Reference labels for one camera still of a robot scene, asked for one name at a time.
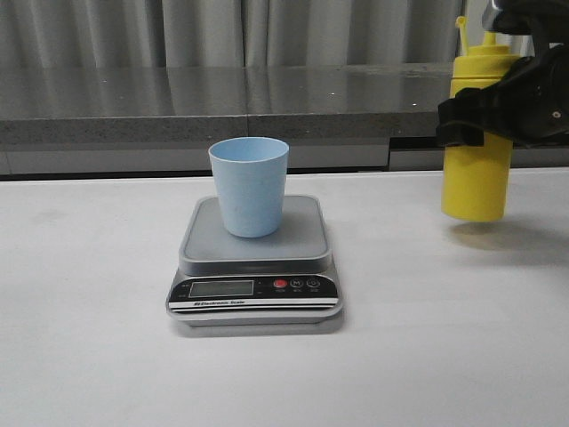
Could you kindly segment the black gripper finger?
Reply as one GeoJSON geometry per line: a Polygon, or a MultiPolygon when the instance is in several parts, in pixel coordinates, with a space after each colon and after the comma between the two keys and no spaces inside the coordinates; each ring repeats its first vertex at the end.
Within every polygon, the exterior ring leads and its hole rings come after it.
{"type": "Polygon", "coordinates": [[[491,113],[486,89],[458,91],[438,106],[437,142],[443,147],[483,147],[491,113]]]}

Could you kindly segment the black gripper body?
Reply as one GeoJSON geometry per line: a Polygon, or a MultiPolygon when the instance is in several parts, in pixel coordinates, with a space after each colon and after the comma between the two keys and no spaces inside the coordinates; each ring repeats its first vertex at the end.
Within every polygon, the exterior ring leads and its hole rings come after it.
{"type": "Polygon", "coordinates": [[[568,143],[568,47],[517,60],[484,90],[482,127],[526,145],[568,143]]]}

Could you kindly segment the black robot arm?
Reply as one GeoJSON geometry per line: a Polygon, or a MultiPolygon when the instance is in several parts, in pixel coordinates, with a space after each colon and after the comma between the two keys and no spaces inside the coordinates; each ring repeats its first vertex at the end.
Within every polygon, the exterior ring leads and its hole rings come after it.
{"type": "Polygon", "coordinates": [[[483,133],[527,145],[568,142],[568,3],[491,1],[484,29],[530,35],[534,56],[514,62],[499,82],[463,89],[438,106],[444,146],[482,146],[483,133]]]}

